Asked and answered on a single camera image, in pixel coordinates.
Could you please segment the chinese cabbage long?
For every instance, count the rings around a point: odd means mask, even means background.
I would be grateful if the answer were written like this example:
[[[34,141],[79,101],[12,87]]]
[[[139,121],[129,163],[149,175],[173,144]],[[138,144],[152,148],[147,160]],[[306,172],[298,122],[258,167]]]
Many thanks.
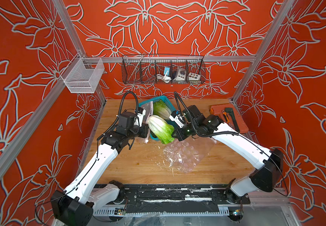
[[[172,134],[174,127],[168,124],[163,118],[152,115],[147,119],[147,124],[152,133],[161,141],[162,144],[169,144],[174,141]]]

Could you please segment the clear zipper bag pink dots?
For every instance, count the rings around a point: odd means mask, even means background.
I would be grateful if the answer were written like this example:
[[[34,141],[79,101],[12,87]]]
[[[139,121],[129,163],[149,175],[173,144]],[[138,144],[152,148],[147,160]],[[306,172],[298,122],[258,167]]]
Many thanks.
[[[163,147],[164,162],[181,172],[192,171],[217,142],[212,138],[175,139]]]

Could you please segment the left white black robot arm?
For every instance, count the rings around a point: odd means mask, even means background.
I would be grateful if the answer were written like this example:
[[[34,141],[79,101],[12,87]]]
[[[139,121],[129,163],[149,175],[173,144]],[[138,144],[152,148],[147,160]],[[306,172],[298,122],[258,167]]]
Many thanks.
[[[134,112],[123,111],[127,95],[137,98],[132,91],[123,94],[118,115],[112,125],[97,139],[97,151],[80,174],[63,190],[55,191],[50,198],[54,218],[68,226],[87,225],[93,213],[110,202],[127,201],[124,184],[112,180],[102,189],[93,192],[95,185],[109,164],[125,147],[132,147],[135,138],[148,135],[143,122],[145,109],[136,103]]]

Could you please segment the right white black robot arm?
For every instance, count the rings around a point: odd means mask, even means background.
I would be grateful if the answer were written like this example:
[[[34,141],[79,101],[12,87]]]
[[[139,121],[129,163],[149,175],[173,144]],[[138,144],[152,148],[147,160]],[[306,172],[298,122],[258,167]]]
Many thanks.
[[[254,172],[241,179],[233,179],[225,189],[224,195],[229,203],[236,203],[247,193],[260,190],[272,192],[279,179],[283,179],[283,153],[278,149],[265,148],[238,131],[232,129],[216,115],[205,117],[195,105],[186,106],[180,94],[174,92],[179,110],[173,118],[178,127],[172,137],[183,141],[190,136],[209,137],[219,141],[246,159]]]

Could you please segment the chinese cabbage at basket back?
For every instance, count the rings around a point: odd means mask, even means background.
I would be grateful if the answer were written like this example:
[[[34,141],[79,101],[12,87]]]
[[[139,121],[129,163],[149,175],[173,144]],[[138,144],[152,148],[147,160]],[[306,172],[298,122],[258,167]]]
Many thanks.
[[[153,103],[153,115],[169,120],[171,113],[172,111],[162,100]]]

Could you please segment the teal plastic basket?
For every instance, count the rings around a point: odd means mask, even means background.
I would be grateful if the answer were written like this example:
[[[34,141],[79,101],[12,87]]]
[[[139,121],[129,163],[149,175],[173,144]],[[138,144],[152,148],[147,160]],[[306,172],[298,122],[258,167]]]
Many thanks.
[[[155,97],[155,98],[151,98],[149,100],[146,100],[146,101],[143,101],[143,102],[140,102],[139,103],[139,107],[143,107],[143,105],[145,104],[149,104],[150,102],[158,102],[159,100],[163,101],[166,106],[172,111],[172,112],[175,112],[176,111],[176,108],[173,106],[173,104],[171,103],[171,101],[164,95],[162,96],[158,96],[158,97]],[[174,126],[174,128],[177,128],[178,125],[174,122],[174,121],[167,121],[168,124]],[[157,137],[154,137],[153,136],[153,133],[151,132],[150,133],[150,139],[153,140],[153,141],[159,141],[159,139]]]

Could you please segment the orange tool case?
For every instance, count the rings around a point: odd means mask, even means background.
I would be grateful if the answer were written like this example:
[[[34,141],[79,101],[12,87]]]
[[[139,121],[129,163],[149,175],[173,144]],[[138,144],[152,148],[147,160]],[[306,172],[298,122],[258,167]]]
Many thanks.
[[[233,108],[234,111],[234,115],[236,118],[236,121],[238,123],[239,129],[240,129],[240,133],[241,134],[245,134],[249,132],[249,128],[247,127],[246,123],[244,122],[242,116],[238,113],[238,111],[236,110],[236,108],[233,106],[233,104],[221,104],[221,105],[212,105],[210,107],[210,113],[212,115],[217,115],[220,119],[222,119],[224,121],[223,115],[222,115],[222,111],[225,110],[226,107],[229,108]],[[230,123],[228,124],[232,129],[235,130],[235,127],[233,125],[233,121],[231,119],[231,116],[228,114],[229,119],[230,119]]]

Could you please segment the black pipe wrench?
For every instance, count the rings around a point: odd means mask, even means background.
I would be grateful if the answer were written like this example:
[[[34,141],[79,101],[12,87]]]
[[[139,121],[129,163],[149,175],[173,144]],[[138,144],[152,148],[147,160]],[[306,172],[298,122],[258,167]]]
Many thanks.
[[[238,132],[238,133],[240,133],[240,129],[239,129],[238,123],[236,121],[233,108],[226,107],[225,108],[225,112],[228,113],[231,116],[231,119],[233,121],[233,125],[235,127],[235,131]]]

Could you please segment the white power strip cube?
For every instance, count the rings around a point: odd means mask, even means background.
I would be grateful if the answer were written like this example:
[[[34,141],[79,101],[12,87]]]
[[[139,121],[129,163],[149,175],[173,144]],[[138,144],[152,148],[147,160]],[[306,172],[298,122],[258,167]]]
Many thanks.
[[[196,73],[188,74],[188,82],[192,84],[200,84],[201,83],[201,75]]]

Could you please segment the white adapter with sockets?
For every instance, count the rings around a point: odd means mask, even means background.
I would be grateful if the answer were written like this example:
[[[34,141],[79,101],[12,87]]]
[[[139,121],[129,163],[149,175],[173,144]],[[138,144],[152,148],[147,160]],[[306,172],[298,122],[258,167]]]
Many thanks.
[[[186,80],[186,70],[181,67],[178,67],[175,74],[174,81],[184,82],[185,80]]]

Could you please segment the blue white charger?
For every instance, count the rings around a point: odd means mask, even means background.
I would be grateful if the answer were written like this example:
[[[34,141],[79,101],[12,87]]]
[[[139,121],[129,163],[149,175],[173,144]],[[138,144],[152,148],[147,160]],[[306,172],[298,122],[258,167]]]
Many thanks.
[[[165,67],[163,72],[164,77],[170,77],[170,67]]]

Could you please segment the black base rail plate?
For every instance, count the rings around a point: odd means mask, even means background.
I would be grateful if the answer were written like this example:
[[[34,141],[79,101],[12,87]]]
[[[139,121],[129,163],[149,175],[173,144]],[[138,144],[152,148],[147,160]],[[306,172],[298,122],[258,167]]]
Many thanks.
[[[96,210],[96,217],[142,216],[228,216],[235,207],[250,204],[248,195],[236,203],[226,200],[225,184],[126,184],[125,200],[110,202]]]

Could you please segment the aluminium frame crossbar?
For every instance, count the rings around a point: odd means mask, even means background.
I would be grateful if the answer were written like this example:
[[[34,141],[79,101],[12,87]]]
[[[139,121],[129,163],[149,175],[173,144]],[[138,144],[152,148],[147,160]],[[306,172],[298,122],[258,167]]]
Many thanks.
[[[124,57],[85,57],[83,62],[97,64],[99,60],[103,63],[121,63],[123,60],[203,60],[204,62],[254,62],[255,56],[124,56]]]

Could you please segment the clear plastic wall bin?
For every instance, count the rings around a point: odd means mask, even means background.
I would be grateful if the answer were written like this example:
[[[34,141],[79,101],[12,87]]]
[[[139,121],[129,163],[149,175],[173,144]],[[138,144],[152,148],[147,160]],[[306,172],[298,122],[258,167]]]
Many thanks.
[[[104,71],[105,66],[101,59],[88,66],[81,58],[76,58],[60,77],[71,93],[92,94],[96,91]]]

